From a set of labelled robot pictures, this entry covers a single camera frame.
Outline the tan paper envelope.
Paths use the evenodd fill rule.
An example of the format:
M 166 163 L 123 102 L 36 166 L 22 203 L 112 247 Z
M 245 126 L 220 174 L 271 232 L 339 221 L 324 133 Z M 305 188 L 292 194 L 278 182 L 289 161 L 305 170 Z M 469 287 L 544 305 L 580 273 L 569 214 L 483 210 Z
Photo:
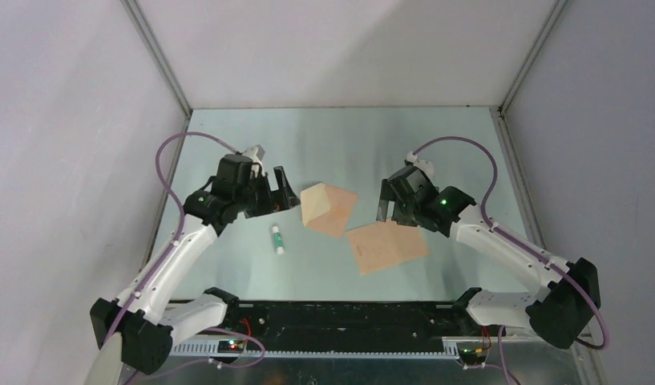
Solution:
M 341 238 L 357 199 L 355 192 L 330 184 L 316 184 L 300 193 L 301 221 L 307 229 Z

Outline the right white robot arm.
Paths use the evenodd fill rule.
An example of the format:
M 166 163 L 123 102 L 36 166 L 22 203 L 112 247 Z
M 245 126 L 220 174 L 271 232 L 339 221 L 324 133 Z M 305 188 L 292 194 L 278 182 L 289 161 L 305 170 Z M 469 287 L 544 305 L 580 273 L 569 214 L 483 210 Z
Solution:
M 597 268 L 539 249 L 508 227 L 483 215 L 483 207 L 459 188 L 439 189 L 420 168 L 408 164 L 381 182 L 377 218 L 420 227 L 471 247 L 509 270 L 522 293 L 467 290 L 453 314 L 458 332 L 484 326 L 533 331 L 545 342 L 568 349 L 600 308 Z

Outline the white green glue stick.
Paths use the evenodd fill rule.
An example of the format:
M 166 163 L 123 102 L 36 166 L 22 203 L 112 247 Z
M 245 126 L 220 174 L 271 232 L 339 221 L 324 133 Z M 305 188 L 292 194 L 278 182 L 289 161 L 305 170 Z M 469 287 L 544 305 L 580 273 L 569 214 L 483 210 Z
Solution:
M 273 247 L 277 254 L 283 254 L 285 252 L 284 242 L 281 235 L 281 231 L 278 225 L 274 225 L 271 228 L 273 236 Z

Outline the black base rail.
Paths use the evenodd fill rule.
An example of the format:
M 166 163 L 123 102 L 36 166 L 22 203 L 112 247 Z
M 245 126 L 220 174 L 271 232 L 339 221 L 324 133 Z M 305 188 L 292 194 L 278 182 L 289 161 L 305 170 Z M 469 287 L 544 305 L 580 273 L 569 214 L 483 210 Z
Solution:
M 483 328 L 452 302 L 239 301 L 221 325 L 250 333 L 270 353 L 422 354 Z

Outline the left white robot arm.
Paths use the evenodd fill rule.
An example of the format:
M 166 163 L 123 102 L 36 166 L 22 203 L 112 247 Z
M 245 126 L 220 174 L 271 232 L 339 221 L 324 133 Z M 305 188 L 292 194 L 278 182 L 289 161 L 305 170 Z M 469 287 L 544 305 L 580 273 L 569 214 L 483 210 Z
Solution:
M 200 255 L 220 238 L 240 214 L 247 218 L 279 213 L 300 205 L 285 170 L 273 168 L 277 188 L 257 156 L 228 154 L 215 175 L 191 193 L 180 208 L 179 224 L 160 255 L 114 299 L 98 299 L 90 309 L 99 349 L 106 343 L 119 352 L 119 365 L 151 375 L 172 348 L 210 327 L 231 334 L 240 311 L 210 291 L 194 302 L 168 310 L 172 295 Z

